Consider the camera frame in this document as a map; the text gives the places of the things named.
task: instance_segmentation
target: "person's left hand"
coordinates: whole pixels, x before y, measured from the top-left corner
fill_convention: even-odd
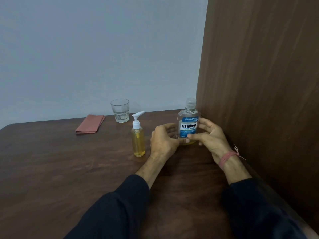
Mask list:
[[[188,143],[189,139],[177,138],[177,125],[168,123],[157,126],[151,137],[151,156],[161,156],[168,160],[180,144]]]

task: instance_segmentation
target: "mouthwash bottle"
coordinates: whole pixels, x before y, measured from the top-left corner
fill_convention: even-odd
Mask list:
[[[187,134],[196,133],[197,122],[199,117],[199,112],[195,109],[196,99],[187,98],[185,110],[182,110],[178,113],[178,135],[181,138],[187,138]],[[191,140],[185,145],[194,143],[194,140]]]

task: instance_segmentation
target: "white pump head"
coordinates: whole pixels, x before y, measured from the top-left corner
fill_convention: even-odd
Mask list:
[[[141,123],[138,121],[138,117],[142,114],[144,114],[145,112],[138,112],[133,114],[132,116],[134,117],[134,121],[133,121],[133,128],[134,129],[140,129],[141,128]]]

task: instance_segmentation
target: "wooden panel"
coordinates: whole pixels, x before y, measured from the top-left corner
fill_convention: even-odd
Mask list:
[[[106,116],[96,134],[75,135],[83,118],[12,124],[0,130],[0,238],[62,238],[104,193],[149,156],[151,132],[177,110],[140,117],[146,155],[133,156],[132,120]],[[181,146],[151,189],[141,238],[233,238],[220,195],[221,169],[201,146]]]
[[[319,0],[209,0],[197,105],[319,232]]]

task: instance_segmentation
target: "dark shirt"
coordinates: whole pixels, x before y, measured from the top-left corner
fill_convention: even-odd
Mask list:
[[[95,202],[65,239],[138,238],[149,193],[142,177],[130,175],[114,192]],[[253,179],[231,184],[222,202],[238,239],[306,239],[293,218],[265,199]]]

